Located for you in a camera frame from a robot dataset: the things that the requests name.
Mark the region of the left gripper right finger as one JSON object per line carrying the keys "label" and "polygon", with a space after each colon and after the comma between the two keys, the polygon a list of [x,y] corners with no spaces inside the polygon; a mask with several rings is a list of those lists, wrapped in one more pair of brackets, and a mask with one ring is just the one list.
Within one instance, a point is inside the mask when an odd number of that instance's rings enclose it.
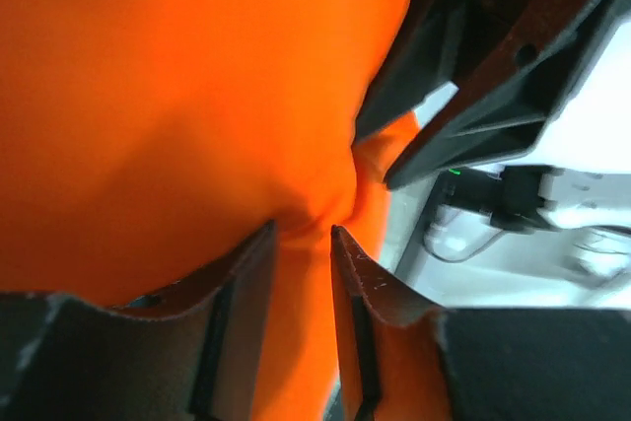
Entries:
{"label": "left gripper right finger", "polygon": [[606,309],[448,309],[331,230],[348,420],[626,420],[630,315]]}

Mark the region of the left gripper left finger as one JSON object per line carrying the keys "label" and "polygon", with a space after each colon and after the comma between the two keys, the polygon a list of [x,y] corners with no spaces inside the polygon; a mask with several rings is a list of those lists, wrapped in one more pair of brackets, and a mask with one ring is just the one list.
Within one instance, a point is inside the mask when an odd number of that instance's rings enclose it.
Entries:
{"label": "left gripper left finger", "polygon": [[247,420],[275,265],[266,224],[123,307],[1,296],[5,420]]}

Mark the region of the orange t shirt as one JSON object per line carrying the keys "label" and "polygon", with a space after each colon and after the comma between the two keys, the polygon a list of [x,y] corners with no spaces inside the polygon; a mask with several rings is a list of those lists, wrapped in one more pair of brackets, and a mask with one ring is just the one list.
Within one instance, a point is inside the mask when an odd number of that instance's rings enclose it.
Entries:
{"label": "orange t shirt", "polygon": [[330,229],[377,255],[412,114],[355,120],[409,0],[1,0],[1,286],[122,305],[268,220],[252,416],[317,420],[336,375]]}

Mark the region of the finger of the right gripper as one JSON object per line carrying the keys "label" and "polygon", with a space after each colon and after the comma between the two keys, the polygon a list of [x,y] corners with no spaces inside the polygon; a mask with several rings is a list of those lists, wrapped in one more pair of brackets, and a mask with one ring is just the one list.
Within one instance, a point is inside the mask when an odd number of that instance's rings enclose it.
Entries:
{"label": "finger of the right gripper", "polygon": [[401,27],[356,118],[359,144],[447,82],[460,83],[498,41],[482,0],[410,0]]}
{"label": "finger of the right gripper", "polygon": [[630,0],[467,0],[456,93],[395,160],[386,185],[526,154],[629,9]]}

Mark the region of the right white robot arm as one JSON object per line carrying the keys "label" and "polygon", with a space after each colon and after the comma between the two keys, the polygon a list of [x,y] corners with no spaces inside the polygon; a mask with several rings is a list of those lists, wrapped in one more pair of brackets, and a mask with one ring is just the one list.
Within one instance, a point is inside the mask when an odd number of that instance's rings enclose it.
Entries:
{"label": "right white robot arm", "polygon": [[410,0],[356,120],[420,121],[389,258],[442,303],[583,305],[629,277],[630,0]]}

